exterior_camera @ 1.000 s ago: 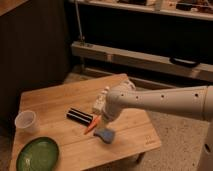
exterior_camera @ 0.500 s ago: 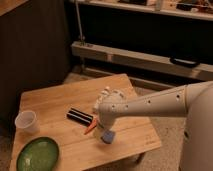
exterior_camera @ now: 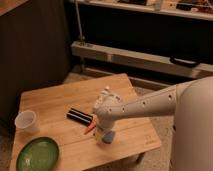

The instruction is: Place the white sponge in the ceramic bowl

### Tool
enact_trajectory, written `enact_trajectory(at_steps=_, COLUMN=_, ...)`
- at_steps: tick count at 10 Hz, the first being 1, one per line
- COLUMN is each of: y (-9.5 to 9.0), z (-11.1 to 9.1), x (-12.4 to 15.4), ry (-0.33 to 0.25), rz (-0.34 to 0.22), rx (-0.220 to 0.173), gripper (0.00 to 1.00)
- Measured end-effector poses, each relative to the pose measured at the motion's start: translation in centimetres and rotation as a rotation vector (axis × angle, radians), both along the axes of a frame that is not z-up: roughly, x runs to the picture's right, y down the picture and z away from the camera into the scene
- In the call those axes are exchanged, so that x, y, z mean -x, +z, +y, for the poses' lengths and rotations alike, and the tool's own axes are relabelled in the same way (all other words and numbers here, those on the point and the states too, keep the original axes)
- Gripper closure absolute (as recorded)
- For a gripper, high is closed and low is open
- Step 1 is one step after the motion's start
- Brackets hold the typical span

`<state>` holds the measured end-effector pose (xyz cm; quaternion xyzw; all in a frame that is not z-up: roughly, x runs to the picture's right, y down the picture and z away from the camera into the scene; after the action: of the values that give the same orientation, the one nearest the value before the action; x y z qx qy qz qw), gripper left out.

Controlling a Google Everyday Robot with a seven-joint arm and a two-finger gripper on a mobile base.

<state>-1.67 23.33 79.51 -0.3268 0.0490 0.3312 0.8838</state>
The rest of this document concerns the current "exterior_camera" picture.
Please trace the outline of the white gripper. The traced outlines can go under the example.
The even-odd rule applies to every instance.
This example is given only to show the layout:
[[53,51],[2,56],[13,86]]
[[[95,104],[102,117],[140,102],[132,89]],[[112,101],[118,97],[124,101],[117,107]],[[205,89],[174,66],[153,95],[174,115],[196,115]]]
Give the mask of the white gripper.
[[102,138],[104,137],[105,134],[107,134],[110,131],[112,131],[112,130],[108,130],[106,128],[103,128],[103,127],[100,126],[99,123],[97,123],[95,131],[94,131],[94,137],[98,142],[103,142]]

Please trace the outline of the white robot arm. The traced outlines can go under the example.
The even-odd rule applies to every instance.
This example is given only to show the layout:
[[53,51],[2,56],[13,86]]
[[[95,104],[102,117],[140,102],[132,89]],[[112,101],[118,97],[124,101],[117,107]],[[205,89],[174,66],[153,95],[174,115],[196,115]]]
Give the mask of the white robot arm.
[[95,105],[95,137],[114,138],[116,121],[127,118],[174,117],[169,171],[213,171],[213,76],[179,83],[125,102],[104,89]]

